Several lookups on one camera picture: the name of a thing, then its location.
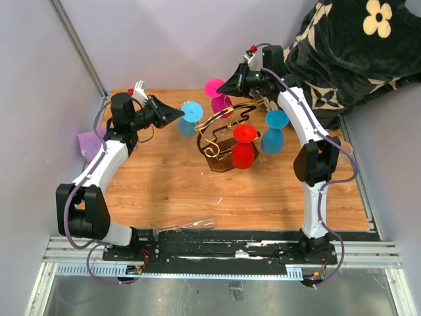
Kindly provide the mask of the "magenta wine glass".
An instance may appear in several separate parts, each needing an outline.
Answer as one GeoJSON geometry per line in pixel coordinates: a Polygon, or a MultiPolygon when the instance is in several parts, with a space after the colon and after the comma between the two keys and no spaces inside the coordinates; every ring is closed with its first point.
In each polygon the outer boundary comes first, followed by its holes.
{"type": "Polygon", "coordinates": [[[211,98],[211,108],[214,114],[232,106],[232,101],[227,95],[217,92],[223,83],[224,81],[220,78],[212,78],[204,86],[205,94],[211,98]]]}

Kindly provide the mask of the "gold wire wine glass rack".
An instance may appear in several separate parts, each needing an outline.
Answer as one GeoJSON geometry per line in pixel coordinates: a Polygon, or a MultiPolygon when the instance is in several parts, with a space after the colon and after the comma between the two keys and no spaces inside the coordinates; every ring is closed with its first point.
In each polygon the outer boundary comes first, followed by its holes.
{"type": "Polygon", "coordinates": [[[225,107],[205,122],[195,125],[197,149],[212,172],[225,173],[235,169],[231,161],[232,151],[237,144],[233,136],[234,128],[248,123],[250,113],[266,105],[263,99],[242,101],[225,107]]]}

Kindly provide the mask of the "purple cloth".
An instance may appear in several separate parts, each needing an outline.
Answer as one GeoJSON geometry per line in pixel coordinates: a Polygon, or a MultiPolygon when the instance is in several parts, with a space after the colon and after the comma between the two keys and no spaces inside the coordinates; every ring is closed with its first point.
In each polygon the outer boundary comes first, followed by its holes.
{"type": "Polygon", "coordinates": [[[105,127],[96,128],[96,131],[91,130],[76,135],[80,152],[86,163],[108,161],[109,156],[115,155],[119,150],[128,151],[127,145],[118,140],[108,140],[107,142],[104,140],[107,132],[105,127]]]}

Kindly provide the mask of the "clear wine glass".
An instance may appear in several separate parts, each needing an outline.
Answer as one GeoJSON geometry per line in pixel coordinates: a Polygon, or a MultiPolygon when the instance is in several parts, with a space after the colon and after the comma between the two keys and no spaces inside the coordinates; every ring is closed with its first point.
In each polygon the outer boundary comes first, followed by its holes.
{"type": "Polygon", "coordinates": [[[353,153],[353,148],[351,144],[344,140],[341,140],[341,148],[342,150],[339,151],[338,160],[337,160],[338,166],[342,166],[342,165],[346,165],[347,163],[350,163],[351,162],[350,158],[348,157],[346,153],[348,153],[349,155],[353,153]]]}
{"type": "Polygon", "coordinates": [[[181,231],[181,230],[191,230],[191,231],[202,231],[202,230],[212,230],[215,228],[216,220],[213,215],[207,215],[204,217],[190,219],[185,223],[176,224],[172,226],[159,227],[157,224],[153,223],[152,232],[154,241],[159,240],[159,236],[163,232],[168,231],[181,231]]]}

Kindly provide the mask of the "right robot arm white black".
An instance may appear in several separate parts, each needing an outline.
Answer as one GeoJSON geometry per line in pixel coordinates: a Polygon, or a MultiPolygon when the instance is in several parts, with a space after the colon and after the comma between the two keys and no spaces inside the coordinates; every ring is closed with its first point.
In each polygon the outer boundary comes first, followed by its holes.
{"type": "Polygon", "coordinates": [[[327,193],[337,167],[341,142],[331,137],[312,113],[303,85],[292,74],[283,74],[283,49],[279,45],[261,43],[246,50],[234,74],[218,89],[218,93],[269,101],[275,108],[269,115],[283,111],[300,143],[293,162],[293,171],[302,184],[304,218],[298,243],[299,258],[305,263],[324,259],[338,262],[333,232],[325,222],[327,193]]]}

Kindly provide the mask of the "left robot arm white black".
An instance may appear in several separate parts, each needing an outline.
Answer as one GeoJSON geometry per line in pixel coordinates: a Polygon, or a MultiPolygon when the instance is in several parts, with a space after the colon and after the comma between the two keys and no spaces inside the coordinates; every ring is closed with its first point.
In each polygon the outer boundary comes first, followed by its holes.
{"type": "Polygon", "coordinates": [[[164,128],[184,112],[148,95],[139,102],[128,92],[113,95],[102,108],[111,109],[104,136],[93,131],[100,141],[99,151],[86,169],[69,184],[56,189],[57,224],[60,235],[77,250],[93,243],[116,249],[126,260],[141,253],[137,229],[111,220],[104,192],[116,171],[137,147],[138,131],[164,128]]]}

